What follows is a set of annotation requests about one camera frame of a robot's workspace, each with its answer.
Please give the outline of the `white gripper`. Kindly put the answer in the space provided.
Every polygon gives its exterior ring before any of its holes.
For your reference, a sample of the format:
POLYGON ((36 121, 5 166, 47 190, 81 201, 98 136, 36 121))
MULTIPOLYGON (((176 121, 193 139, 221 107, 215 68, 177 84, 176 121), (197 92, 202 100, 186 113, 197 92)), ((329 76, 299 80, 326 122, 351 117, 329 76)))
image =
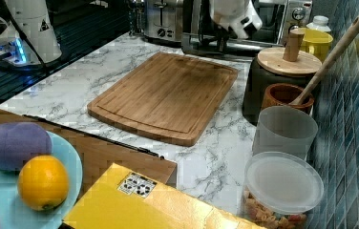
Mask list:
MULTIPOLYGON (((253 6, 236 8, 213 8, 209 10, 211 19, 224 30, 216 34, 217 49, 224 52, 229 40, 229 31, 235 33, 238 39, 247 39, 263 26, 263 21, 253 6)), ((207 46, 215 40, 213 27, 210 23, 200 26, 200 42, 207 46)))

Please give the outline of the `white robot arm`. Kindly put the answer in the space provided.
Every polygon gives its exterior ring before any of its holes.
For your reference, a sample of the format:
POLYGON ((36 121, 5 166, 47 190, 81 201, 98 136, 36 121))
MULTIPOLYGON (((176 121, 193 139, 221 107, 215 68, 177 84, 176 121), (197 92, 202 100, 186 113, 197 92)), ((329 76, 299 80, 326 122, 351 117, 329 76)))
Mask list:
POLYGON ((257 51, 260 46, 250 39, 262 26, 252 0, 202 0, 200 47, 212 53, 257 51))

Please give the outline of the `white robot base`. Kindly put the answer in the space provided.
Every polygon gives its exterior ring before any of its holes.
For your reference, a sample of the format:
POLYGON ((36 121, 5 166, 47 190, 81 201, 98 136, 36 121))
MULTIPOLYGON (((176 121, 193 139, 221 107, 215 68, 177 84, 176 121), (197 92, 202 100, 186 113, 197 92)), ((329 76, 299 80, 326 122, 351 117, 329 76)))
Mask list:
POLYGON ((11 21, 0 34, 0 45, 16 67, 47 64, 62 55, 48 15, 46 0, 4 0, 11 21))

